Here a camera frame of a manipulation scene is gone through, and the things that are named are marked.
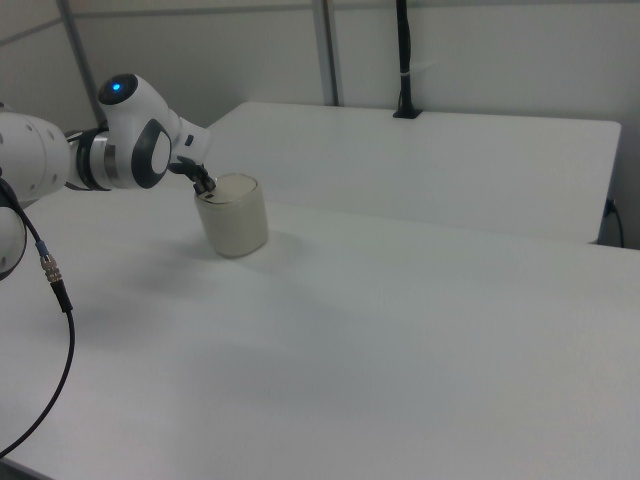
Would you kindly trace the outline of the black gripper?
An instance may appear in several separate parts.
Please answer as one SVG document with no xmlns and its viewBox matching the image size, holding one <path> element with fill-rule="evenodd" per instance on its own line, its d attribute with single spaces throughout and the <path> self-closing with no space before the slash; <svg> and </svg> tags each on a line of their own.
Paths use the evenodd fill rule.
<svg viewBox="0 0 640 480">
<path fill-rule="evenodd" d="M 216 182 L 209 175 L 205 166 L 192 163 L 189 158 L 177 156 L 176 162 L 168 164 L 168 170 L 174 174 L 187 174 L 193 182 L 193 188 L 197 195 L 212 194 L 216 188 Z"/>
</svg>

